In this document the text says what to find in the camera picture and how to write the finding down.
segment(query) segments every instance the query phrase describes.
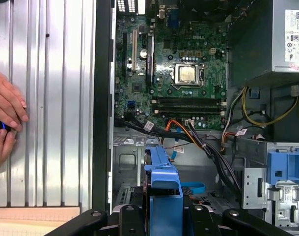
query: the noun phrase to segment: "expansion slot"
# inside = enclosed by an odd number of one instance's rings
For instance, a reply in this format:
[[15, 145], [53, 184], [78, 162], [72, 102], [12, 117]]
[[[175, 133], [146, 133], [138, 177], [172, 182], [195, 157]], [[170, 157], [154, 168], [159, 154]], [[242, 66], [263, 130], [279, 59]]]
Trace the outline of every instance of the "expansion slot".
[[128, 56], [128, 34], [123, 33], [123, 53], [122, 53], [122, 77], [126, 77], [127, 58]]
[[138, 30], [134, 29], [132, 33], [132, 71], [137, 69], [137, 40], [138, 40]]
[[147, 64], [146, 64], [146, 88], [149, 90], [153, 81], [154, 73], [154, 49], [155, 41], [154, 36], [149, 35], [147, 37]]

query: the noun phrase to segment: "pcie slot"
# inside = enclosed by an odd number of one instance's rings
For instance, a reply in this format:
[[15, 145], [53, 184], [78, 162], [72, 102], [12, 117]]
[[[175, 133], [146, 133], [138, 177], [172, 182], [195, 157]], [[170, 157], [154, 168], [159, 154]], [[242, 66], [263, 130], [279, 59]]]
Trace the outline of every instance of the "pcie slot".
[[158, 106], [220, 106], [221, 99], [211, 98], [183, 98], [183, 97], [153, 97], [152, 104], [158, 104]]
[[132, 71], [137, 69], [137, 40], [138, 40], [138, 30], [134, 29], [132, 33]]
[[155, 114], [220, 115], [220, 107], [153, 107]]
[[128, 34], [123, 33], [123, 53], [122, 53], [122, 77], [126, 77], [128, 57]]
[[154, 50], [155, 41], [154, 36], [149, 35], [147, 37], [147, 63], [146, 63], [146, 88], [149, 90], [153, 81], [154, 73]]

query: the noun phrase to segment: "ram slot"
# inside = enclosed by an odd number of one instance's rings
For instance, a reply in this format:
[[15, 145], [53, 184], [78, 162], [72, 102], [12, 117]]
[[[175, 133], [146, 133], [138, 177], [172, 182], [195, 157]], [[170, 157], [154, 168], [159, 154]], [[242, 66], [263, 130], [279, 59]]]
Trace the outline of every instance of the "ram slot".
[[220, 115], [220, 107], [153, 107], [155, 114]]
[[137, 40], [138, 40], [138, 30], [134, 29], [132, 34], [132, 71], [137, 69]]
[[221, 99], [212, 98], [184, 98], [184, 97], [153, 97], [152, 104], [159, 107], [170, 106], [220, 106]]

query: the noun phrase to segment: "ribbed metal panel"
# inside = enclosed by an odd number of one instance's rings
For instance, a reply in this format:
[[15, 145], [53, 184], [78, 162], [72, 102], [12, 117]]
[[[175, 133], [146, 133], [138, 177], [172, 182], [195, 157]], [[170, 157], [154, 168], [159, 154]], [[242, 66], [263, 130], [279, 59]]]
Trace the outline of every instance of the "ribbed metal panel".
[[30, 122], [0, 169], [0, 207], [90, 208], [95, 0], [0, 4], [0, 72]]

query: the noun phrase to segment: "sata port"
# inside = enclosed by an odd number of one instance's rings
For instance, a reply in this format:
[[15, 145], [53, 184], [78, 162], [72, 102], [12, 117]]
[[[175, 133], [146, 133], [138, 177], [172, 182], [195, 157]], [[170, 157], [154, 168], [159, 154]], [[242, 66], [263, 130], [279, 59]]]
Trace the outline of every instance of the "sata port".
[[127, 106], [128, 106], [129, 110], [135, 109], [136, 108], [136, 102], [135, 101], [128, 101]]

